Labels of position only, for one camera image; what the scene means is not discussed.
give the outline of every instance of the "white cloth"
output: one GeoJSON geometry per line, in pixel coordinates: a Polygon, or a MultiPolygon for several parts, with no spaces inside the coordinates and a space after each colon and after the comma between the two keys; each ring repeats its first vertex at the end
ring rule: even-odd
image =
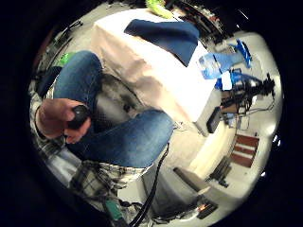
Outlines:
{"type": "Polygon", "coordinates": [[[205,80],[197,65],[206,49],[198,42],[185,67],[168,51],[124,33],[133,19],[176,21],[153,15],[148,9],[112,14],[95,22],[91,51],[102,60],[104,71],[121,79],[143,104],[163,110],[175,121],[195,122],[216,83],[215,79],[205,80]]]}

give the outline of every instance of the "tool grip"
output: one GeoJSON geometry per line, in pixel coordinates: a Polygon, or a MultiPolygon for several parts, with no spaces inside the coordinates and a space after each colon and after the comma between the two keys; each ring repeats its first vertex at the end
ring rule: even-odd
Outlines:
{"type": "Polygon", "coordinates": [[[67,126],[69,129],[77,130],[84,123],[87,117],[90,116],[90,112],[84,105],[76,106],[72,111],[74,112],[75,117],[73,120],[67,122],[67,126]]]}

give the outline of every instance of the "person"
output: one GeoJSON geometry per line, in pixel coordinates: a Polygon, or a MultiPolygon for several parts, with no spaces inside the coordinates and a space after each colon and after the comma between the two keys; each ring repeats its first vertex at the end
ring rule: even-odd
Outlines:
{"type": "Polygon", "coordinates": [[[74,107],[85,105],[92,112],[96,108],[101,79],[98,57],[86,50],[76,53],[44,97],[29,89],[30,127],[44,160],[64,147],[81,159],[69,183],[73,192],[87,200],[111,198],[119,203],[117,190],[152,166],[172,135],[173,121],[166,113],[151,109],[107,131],[94,131],[90,117],[77,130],[69,129],[74,107]]]}

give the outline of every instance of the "jeans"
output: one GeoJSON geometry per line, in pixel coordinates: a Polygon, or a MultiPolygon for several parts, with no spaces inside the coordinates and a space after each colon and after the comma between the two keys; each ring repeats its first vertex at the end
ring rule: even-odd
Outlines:
{"type": "MultiPolygon", "coordinates": [[[[89,51],[78,52],[57,76],[54,98],[83,102],[93,112],[101,78],[98,57],[89,51]]],[[[166,113],[147,110],[107,131],[94,132],[92,121],[81,140],[67,147],[83,160],[147,167],[164,149],[172,131],[173,122],[166,113]]]]}

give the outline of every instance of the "cable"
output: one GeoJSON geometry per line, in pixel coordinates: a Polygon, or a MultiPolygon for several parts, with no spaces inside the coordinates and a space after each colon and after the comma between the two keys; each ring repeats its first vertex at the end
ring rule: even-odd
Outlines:
{"type": "Polygon", "coordinates": [[[157,170],[155,172],[155,177],[154,177],[154,181],[153,181],[153,185],[151,188],[151,193],[148,196],[148,198],[146,199],[144,205],[142,206],[141,210],[138,212],[138,214],[136,215],[136,217],[133,219],[133,221],[130,223],[131,227],[137,227],[139,226],[139,224],[142,222],[142,220],[144,219],[144,217],[146,216],[146,214],[149,211],[149,208],[152,204],[152,199],[155,195],[155,191],[156,191],[156,187],[157,187],[157,183],[158,183],[158,175],[159,175],[159,171],[160,171],[160,167],[164,161],[164,159],[168,156],[169,154],[169,143],[168,143],[168,147],[166,149],[166,151],[164,152],[161,160],[159,161],[157,170]]]}
{"type": "Polygon", "coordinates": [[[239,116],[243,117],[243,116],[248,116],[248,115],[251,115],[251,114],[255,114],[257,112],[271,111],[271,110],[273,110],[274,107],[275,107],[275,98],[273,97],[273,101],[271,102],[271,104],[269,104],[269,106],[267,108],[252,109],[248,113],[241,113],[241,114],[239,114],[239,116]]]}

